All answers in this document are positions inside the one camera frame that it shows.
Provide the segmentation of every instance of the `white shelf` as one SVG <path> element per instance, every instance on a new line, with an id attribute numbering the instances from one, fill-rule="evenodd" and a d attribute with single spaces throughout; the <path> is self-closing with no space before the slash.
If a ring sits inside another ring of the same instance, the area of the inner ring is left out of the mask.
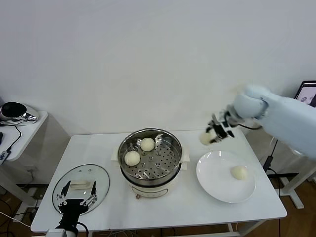
<path id="1" fill-rule="evenodd" d="M 34 137 L 38 129 L 44 123 L 48 116 L 46 111 L 39 111 L 39 120 L 33 124 L 20 126 L 17 125 L 21 131 L 21 138 L 12 146 L 12 153 L 6 159 L 6 161 L 15 161 L 20 158 L 31 139 Z M 0 145 L 0 152 L 5 151 L 8 147 L 18 138 L 19 132 L 12 126 L 0 127 L 0 132 L 3 133 L 2 143 Z"/>

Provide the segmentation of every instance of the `white table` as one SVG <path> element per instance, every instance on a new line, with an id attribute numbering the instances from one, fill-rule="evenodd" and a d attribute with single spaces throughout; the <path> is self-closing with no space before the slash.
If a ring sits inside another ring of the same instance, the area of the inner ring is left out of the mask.
<path id="1" fill-rule="evenodd" d="M 236 138 L 206 147 L 200 144 L 201 131 L 176 131 L 173 134 L 182 144 L 189 145 L 188 170 L 181 170 L 170 193 L 156 199 L 140 198 L 129 188 L 115 161 L 111 161 L 114 147 L 128 134 L 73 136 L 60 160 L 42 200 L 31 229 L 46 232 L 58 225 L 61 215 L 52 204 L 52 192 L 58 180 L 70 169 L 83 164 L 104 167 L 110 176 L 110 189 L 103 202 L 93 211 L 79 218 L 91 231 L 165 228 L 248 222 L 239 232 L 216 236 L 240 236 L 249 233 L 265 220 L 286 216 L 286 210 L 264 173 L 243 133 L 234 129 Z M 221 202 L 204 191 L 196 176 L 199 158 L 210 150 L 233 151 L 253 169 L 257 188 L 253 196 L 242 203 Z"/>
<path id="2" fill-rule="evenodd" d="M 0 166 L 0 169 L 5 169 L 6 162 L 15 161 L 20 158 L 21 154 L 24 152 L 25 148 L 28 146 L 38 129 L 42 126 L 47 116 L 48 113 L 46 111 L 39 111 L 39 120 L 37 122 L 26 126 L 17 125 L 18 129 L 22 133 L 22 136 L 12 146 L 11 154 L 3 163 L 3 165 Z M 2 143 L 0 145 L 0 152 L 2 152 L 8 149 L 8 147 L 15 141 L 15 139 L 18 138 L 19 132 L 13 126 L 0 127 L 0 132 L 3 133 Z M 27 209 L 27 207 L 33 207 L 36 205 L 36 200 L 31 197 L 36 189 L 30 189 L 28 193 L 24 192 L 9 177 L 3 174 L 1 170 L 0 185 L 23 202 L 18 210 L 18 213 L 23 213 L 24 210 Z M 23 215 L 18 215 L 16 217 L 17 219 L 22 219 Z"/>

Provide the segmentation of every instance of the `white robotic arm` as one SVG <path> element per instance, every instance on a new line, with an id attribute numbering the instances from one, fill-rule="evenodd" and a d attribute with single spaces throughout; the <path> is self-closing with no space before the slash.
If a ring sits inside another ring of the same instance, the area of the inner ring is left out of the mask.
<path id="1" fill-rule="evenodd" d="M 234 136 L 230 127 L 253 118 L 273 137 L 316 160 L 316 109 L 298 100 L 271 93 L 260 86 L 247 86 L 227 107 L 221 122 L 213 115 L 206 132 L 209 143 Z"/>

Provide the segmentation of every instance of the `stainless steel steamer basket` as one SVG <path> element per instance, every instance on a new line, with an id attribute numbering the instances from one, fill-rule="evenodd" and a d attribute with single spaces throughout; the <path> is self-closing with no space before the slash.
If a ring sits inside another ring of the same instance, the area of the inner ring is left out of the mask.
<path id="1" fill-rule="evenodd" d="M 145 152 L 140 148 L 142 139 L 150 137 L 155 148 Z M 127 152 L 136 151 L 141 160 L 135 166 L 128 166 L 124 157 Z M 182 147 L 170 132 L 145 128 L 128 135 L 118 148 L 118 161 L 124 177 L 134 185 L 153 188 L 170 182 L 181 169 Z"/>

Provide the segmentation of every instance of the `white plate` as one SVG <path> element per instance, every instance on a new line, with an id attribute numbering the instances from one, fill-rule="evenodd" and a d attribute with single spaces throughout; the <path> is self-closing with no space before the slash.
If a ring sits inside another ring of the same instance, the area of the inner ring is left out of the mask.
<path id="1" fill-rule="evenodd" d="M 226 151 L 212 151 L 203 155 L 197 163 L 197 178 L 202 187 L 214 198 L 237 203 L 247 200 L 256 189 L 253 173 L 248 169 L 248 178 L 238 180 L 231 175 L 231 168 L 246 164 L 237 155 Z"/>

